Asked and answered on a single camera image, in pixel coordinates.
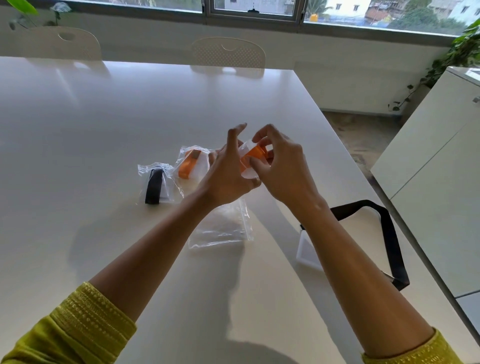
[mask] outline hand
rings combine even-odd
[[[268,152],[269,165],[256,158],[250,158],[250,165],[272,196],[287,205],[297,218],[312,204],[328,207],[317,191],[300,144],[292,142],[272,124],[260,129],[252,141],[273,146]]]
[[[208,155],[210,169],[198,188],[215,207],[233,202],[261,184],[258,178],[243,178],[240,173],[242,142],[237,136],[246,126],[244,123],[230,129],[227,144]]]

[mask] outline chair backrest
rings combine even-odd
[[[192,54],[200,66],[265,68],[264,50],[243,39],[199,39],[192,44]]]
[[[40,26],[19,35],[21,57],[101,61],[100,44],[92,33],[65,26]]]

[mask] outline orange object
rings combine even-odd
[[[179,167],[179,177],[187,180],[190,178],[190,173],[192,172],[195,164],[197,164],[198,157],[200,156],[201,151],[198,149],[191,150],[187,153],[185,160],[180,164]]]
[[[242,158],[240,158],[240,173],[250,168],[250,163],[247,161],[247,157],[255,157],[257,159],[267,159],[268,152],[264,146],[254,146],[248,151]]]

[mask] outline yellow-green sweater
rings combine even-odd
[[[83,283],[51,314],[17,341],[2,364],[110,364],[136,331],[135,323],[89,283]],[[443,336],[390,359],[366,364],[461,364]]]

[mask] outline packaged orange item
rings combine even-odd
[[[241,145],[241,147],[239,148],[239,153],[241,173],[250,168],[250,163],[247,161],[247,157],[255,157],[265,163],[268,155],[267,150],[264,146],[259,146],[251,140]]]
[[[185,160],[179,166],[179,177],[187,180],[190,178],[190,173],[192,172],[195,164],[198,161],[201,151],[198,149],[191,150],[187,153]]]

